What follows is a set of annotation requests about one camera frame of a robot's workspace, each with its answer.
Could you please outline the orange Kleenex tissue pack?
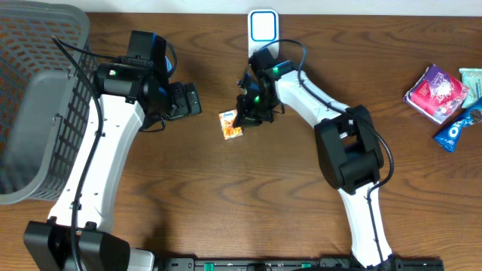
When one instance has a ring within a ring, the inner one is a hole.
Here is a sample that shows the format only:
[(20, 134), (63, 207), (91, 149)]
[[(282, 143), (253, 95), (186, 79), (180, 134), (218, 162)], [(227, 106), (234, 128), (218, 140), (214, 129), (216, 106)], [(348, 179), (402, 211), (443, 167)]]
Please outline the orange Kleenex tissue pack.
[(234, 139), (243, 135), (242, 128), (233, 125), (237, 116), (236, 109), (222, 112), (218, 116), (221, 123), (221, 131), (223, 132), (225, 140)]

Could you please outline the pink purple liner pack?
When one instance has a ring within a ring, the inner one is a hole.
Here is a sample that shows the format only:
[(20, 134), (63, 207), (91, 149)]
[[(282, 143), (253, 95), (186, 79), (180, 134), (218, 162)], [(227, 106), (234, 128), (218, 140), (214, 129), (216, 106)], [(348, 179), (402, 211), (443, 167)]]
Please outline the pink purple liner pack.
[(465, 101), (469, 87), (436, 65), (430, 65), (404, 101), (431, 121), (442, 124)]

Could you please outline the blue Oreo cookie pack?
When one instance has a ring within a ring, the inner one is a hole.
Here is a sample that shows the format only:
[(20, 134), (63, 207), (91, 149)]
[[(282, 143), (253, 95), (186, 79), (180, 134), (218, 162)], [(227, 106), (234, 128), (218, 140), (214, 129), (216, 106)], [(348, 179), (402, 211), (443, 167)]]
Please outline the blue Oreo cookie pack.
[(481, 99), (460, 114), (450, 125), (444, 127), (434, 140), (447, 152), (453, 153), (462, 129), (481, 122)]

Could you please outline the green wet wipes pack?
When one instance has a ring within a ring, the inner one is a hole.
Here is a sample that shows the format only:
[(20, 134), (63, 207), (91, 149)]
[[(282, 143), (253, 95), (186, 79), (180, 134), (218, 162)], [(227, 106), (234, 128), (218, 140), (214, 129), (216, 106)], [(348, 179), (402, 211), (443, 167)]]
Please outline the green wet wipes pack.
[(468, 95), (462, 104), (462, 108), (469, 108), (481, 98), (481, 74), (482, 69), (460, 68), (462, 82), (469, 88)]

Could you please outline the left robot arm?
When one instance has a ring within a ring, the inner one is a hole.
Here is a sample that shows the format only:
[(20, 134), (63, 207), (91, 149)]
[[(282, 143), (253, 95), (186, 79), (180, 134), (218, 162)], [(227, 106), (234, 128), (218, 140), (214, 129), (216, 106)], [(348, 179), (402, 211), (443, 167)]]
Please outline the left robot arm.
[(202, 111), (194, 84), (171, 82), (172, 45), (133, 31), (127, 54), (109, 57), (91, 78), (90, 112), (64, 191), (45, 222), (31, 221), (23, 242), (41, 270), (161, 270), (154, 252), (112, 234), (119, 181), (133, 139)]

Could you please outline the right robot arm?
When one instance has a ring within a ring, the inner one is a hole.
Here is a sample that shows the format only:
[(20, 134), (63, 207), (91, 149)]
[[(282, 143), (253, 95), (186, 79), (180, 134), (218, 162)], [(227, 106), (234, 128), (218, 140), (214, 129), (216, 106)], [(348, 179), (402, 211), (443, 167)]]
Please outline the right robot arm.
[(340, 194), (352, 237), (352, 256), (359, 265), (380, 267), (392, 254), (380, 214), (382, 152), (388, 147), (374, 129), (368, 110), (338, 102), (317, 87), (288, 60), (280, 62), (263, 48), (256, 50), (239, 86), (235, 127), (273, 122), (276, 106), (295, 110), (312, 128), (319, 168)]

